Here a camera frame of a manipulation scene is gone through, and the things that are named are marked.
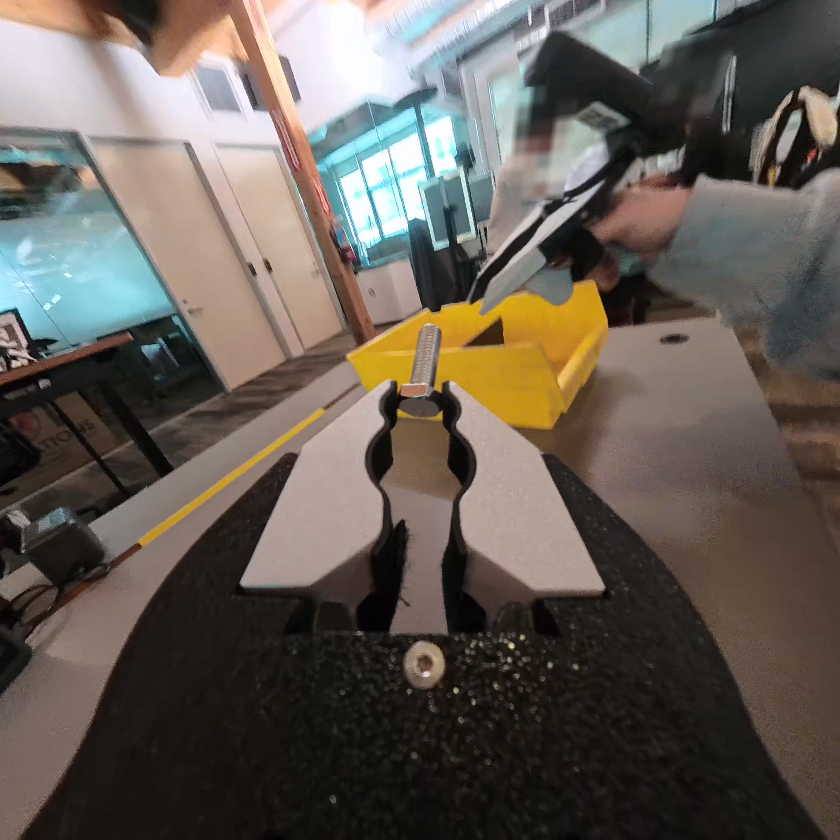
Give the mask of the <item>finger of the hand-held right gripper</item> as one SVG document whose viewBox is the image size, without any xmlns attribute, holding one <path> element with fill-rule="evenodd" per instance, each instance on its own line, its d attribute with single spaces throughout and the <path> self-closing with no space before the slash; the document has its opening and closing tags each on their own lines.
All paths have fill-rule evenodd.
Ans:
<svg viewBox="0 0 840 840">
<path fill-rule="evenodd" d="M 561 199 L 538 205 L 481 268 L 468 303 L 480 303 L 489 280 L 513 257 L 530 249 L 541 251 L 553 266 L 560 266 L 561 257 L 569 258 L 574 284 L 584 280 L 603 259 L 603 246 L 587 227 L 602 209 L 601 185 L 573 190 Z"/>
<path fill-rule="evenodd" d="M 488 314 L 510 296 L 527 292 L 560 306 L 571 299 L 574 281 L 571 261 L 561 257 L 560 266 L 553 266 L 538 249 L 522 251 L 489 280 L 480 298 L 480 313 Z"/>
</svg>

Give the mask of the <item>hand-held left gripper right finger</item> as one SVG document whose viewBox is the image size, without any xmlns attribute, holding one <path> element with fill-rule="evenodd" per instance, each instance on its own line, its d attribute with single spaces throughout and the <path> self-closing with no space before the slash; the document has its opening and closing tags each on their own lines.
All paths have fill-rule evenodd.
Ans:
<svg viewBox="0 0 840 840">
<path fill-rule="evenodd" d="M 542 452 L 455 382 L 441 400 L 459 484 L 442 562 L 447 609 L 602 599 L 605 583 Z"/>
</svg>

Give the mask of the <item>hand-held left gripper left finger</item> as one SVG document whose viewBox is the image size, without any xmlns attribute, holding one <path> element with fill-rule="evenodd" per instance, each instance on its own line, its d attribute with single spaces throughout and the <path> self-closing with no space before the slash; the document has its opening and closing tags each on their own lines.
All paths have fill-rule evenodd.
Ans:
<svg viewBox="0 0 840 840">
<path fill-rule="evenodd" d="M 398 562 L 382 478 L 393 463 L 398 385 L 386 380 L 304 444 L 240 579 L 249 595 L 357 611 L 387 599 Z"/>
</svg>

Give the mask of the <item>yellow plastic bin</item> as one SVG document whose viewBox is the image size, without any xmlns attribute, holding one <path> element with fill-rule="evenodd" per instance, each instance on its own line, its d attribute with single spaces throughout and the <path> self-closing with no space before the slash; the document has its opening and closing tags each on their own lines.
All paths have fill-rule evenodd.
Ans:
<svg viewBox="0 0 840 840">
<path fill-rule="evenodd" d="M 411 318 L 346 357 L 368 391 L 412 373 L 417 337 L 431 323 L 442 332 L 436 386 L 453 381 L 500 420 L 550 430 L 590 380 L 607 339 L 607 318 L 593 280 L 574 285 L 560 306 L 527 292 L 488 314 L 455 303 Z"/>
</svg>

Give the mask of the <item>steel hex bolt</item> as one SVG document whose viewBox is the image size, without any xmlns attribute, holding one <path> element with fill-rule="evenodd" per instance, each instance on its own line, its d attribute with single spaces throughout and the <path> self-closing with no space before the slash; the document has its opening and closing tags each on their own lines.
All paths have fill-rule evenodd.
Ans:
<svg viewBox="0 0 840 840">
<path fill-rule="evenodd" d="M 412 372 L 399 391 L 399 410 L 411 418 L 431 419 L 442 411 L 436 388 L 442 337 L 441 329 L 431 322 L 425 323 L 417 335 Z"/>
</svg>

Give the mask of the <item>person's right hand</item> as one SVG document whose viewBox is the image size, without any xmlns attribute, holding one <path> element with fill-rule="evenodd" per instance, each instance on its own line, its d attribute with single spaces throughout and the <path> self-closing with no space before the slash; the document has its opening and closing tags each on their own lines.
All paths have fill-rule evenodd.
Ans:
<svg viewBox="0 0 840 840">
<path fill-rule="evenodd" d="M 654 258 L 676 235 L 692 195 L 690 186 L 655 177 L 616 194 L 588 229 L 604 248 Z"/>
</svg>

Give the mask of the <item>black office chair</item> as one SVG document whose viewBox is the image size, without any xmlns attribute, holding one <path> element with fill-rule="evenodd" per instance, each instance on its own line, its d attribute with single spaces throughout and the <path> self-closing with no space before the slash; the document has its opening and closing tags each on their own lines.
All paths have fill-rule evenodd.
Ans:
<svg viewBox="0 0 840 840">
<path fill-rule="evenodd" d="M 422 308 L 438 312 L 443 306 L 461 301 L 451 258 L 434 249 L 427 224 L 412 218 L 408 222 L 408 254 Z"/>
</svg>

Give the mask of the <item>computer monitor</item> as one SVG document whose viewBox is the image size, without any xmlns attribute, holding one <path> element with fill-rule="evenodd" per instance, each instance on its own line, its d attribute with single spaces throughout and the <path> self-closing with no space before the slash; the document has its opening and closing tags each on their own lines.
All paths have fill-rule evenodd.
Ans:
<svg viewBox="0 0 840 840">
<path fill-rule="evenodd" d="M 418 191 L 435 251 L 477 237 L 469 178 L 464 167 L 421 183 Z"/>
</svg>

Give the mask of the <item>yellow tape strip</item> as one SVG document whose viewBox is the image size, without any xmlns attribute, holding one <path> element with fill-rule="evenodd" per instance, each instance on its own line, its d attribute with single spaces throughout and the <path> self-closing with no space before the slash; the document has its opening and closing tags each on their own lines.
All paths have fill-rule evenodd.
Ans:
<svg viewBox="0 0 840 840">
<path fill-rule="evenodd" d="M 255 468 L 258 464 L 267 459 L 270 455 L 273 455 L 276 452 L 278 452 L 281 448 L 287 445 L 305 429 L 307 429 L 316 421 L 324 417 L 326 413 L 327 409 L 324 407 L 320 407 L 309 416 L 306 416 L 291 429 L 287 430 L 284 434 L 271 441 L 267 446 L 262 448 L 255 455 L 248 458 L 246 462 L 232 469 L 223 478 L 219 479 L 217 482 L 211 485 L 198 497 L 186 503 L 178 511 L 174 512 L 167 519 L 163 520 L 162 523 L 158 524 L 157 526 L 152 528 L 152 530 L 145 533 L 138 540 L 137 546 L 140 549 L 142 549 L 150 545 L 153 541 L 158 539 L 160 536 L 172 529 L 175 525 L 182 522 L 184 519 L 189 517 L 192 513 L 197 511 L 208 501 L 213 499 L 222 490 L 225 490 L 226 488 L 230 487 L 239 478 L 245 476 L 250 470 L 252 470 L 252 468 Z"/>
</svg>

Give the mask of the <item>white recycling cabinet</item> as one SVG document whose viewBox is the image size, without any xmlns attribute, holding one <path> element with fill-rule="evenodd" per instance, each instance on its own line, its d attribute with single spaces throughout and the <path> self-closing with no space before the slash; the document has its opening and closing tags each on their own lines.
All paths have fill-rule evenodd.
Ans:
<svg viewBox="0 0 840 840">
<path fill-rule="evenodd" d="M 362 267 L 356 279 L 375 327 L 401 322 L 423 309 L 407 258 Z"/>
</svg>

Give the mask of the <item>large window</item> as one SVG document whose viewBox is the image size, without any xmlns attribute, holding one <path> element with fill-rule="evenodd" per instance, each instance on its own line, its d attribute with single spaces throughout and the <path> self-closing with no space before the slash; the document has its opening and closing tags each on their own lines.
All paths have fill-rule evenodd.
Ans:
<svg viewBox="0 0 840 840">
<path fill-rule="evenodd" d="M 422 109 L 410 111 L 395 128 L 382 125 L 371 140 L 349 143 L 324 165 L 329 184 L 338 189 L 341 211 L 365 258 L 375 249 L 396 245 L 415 219 L 424 220 L 419 186 L 456 169 L 456 149 L 463 120 Z"/>
</svg>

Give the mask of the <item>white door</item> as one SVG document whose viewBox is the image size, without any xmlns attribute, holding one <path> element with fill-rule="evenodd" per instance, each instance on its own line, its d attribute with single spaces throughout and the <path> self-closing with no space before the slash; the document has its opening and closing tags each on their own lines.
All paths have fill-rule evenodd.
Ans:
<svg viewBox="0 0 840 840">
<path fill-rule="evenodd" d="M 91 139 L 108 186 L 225 390 L 286 359 L 187 143 Z"/>
<path fill-rule="evenodd" d="M 217 156 L 302 347 L 343 326 L 299 194 L 275 147 L 219 144 Z"/>
</svg>

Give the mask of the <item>pale jacket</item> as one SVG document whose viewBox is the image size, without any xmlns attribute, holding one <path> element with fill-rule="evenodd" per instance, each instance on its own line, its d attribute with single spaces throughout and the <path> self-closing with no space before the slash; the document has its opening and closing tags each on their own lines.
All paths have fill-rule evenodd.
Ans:
<svg viewBox="0 0 840 840">
<path fill-rule="evenodd" d="M 755 184 L 799 190 L 838 166 L 837 94 L 797 87 L 753 134 L 749 168 Z"/>
</svg>

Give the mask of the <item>cardboard box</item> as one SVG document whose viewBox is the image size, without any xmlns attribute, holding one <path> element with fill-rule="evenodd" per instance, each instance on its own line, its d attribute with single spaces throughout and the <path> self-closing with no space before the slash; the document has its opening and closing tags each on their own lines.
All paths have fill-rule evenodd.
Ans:
<svg viewBox="0 0 840 840">
<path fill-rule="evenodd" d="M 56 404 L 100 456 L 108 454 L 119 445 L 115 433 L 79 394 L 62 396 Z M 91 459 L 88 451 L 53 406 L 37 406 L 15 415 L 11 424 L 37 448 L 42 466 L 77 461 L 85 464 Z"/>
</svg>

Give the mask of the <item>black power adapter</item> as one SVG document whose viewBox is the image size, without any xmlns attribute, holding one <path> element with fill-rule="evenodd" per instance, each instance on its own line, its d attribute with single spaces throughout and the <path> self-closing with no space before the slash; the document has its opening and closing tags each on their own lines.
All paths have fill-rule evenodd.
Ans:
<svg viewBox="0 0 840 840">
<path fill-rule="evenodd" d="M 106 561 L 98 536 L 68 507 L 59 507 L 25 526 L 22 550 L 57 588 L 79 580 Z"/>
</svg>

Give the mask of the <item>dark wooden table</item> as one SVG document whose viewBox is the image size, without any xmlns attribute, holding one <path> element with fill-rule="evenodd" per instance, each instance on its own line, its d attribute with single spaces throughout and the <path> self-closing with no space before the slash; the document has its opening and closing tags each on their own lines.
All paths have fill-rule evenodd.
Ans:
<svg viewBox="0 0 840 840">
<path fill-rule="evenodd" d="M 80 393 L 87 386 L 96 386 L 123 431 L 155 474 L 160 478 L 171 474 L 174 468 L 168 458 L 112 386 L 117 351 L 132 342 L 130 333 L 119 332 L 1 374 L 2 420 L 7 421 L 37 407 L 48 406 L 124 499 L 130 498 L 130 493 L 89 443 L 85 433 L 58 405 L 58 400 L 72 393 Z"/>
</svg>

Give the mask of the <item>framed black white picture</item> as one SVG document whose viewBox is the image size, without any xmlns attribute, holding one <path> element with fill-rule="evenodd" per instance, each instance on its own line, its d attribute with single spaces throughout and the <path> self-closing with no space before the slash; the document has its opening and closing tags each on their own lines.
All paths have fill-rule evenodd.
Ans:
<svg viewBox="0 0 840 840">
<path fill-rule="evenodd" d="M 1 311 L 1 373 L 35 364 L 39 356 L 16 308 Z"/>
</svg>

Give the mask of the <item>glass office partition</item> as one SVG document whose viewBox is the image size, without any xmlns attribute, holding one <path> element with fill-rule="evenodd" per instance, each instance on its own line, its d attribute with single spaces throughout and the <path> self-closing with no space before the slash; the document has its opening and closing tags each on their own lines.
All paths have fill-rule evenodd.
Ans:
<svg viewBox="0 0 840 840">
<path fill-rule="evenodd" d="M 119 378 L 153 398 L 221 391 L 170 292 L 77 137 L 2 129 L 1 302 L 57 354 L 128 333 Z"/>
</svg>

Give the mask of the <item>wooden post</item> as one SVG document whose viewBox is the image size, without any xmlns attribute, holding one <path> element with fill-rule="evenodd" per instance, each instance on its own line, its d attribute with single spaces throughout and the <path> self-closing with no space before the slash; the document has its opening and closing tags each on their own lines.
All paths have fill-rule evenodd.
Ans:
<svg viewBox="0 0 840 840">
<path fill-rule="evenodd" d="M 237 36 L 245 48 L 276 134 L 287 158 L 344 317 L 358 345 L 375 337 L 351 261 L 340 247 L 335 217 L 312 148 L 288 86 L 261 2 L 227 2 Z"/>
</svg>

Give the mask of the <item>wall air vent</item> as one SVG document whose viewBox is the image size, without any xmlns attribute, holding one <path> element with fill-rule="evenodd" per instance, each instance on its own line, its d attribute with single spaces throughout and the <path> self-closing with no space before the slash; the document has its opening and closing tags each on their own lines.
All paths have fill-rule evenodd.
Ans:
<svg viewBox="0 0 840 840">
<path fill-rule="evenodd" d="M 225 63 L 219 60 L 200 62 L 191 74 L 196 95 L 208 118 L 245 120 L 244 105 Z"/>
</svg>

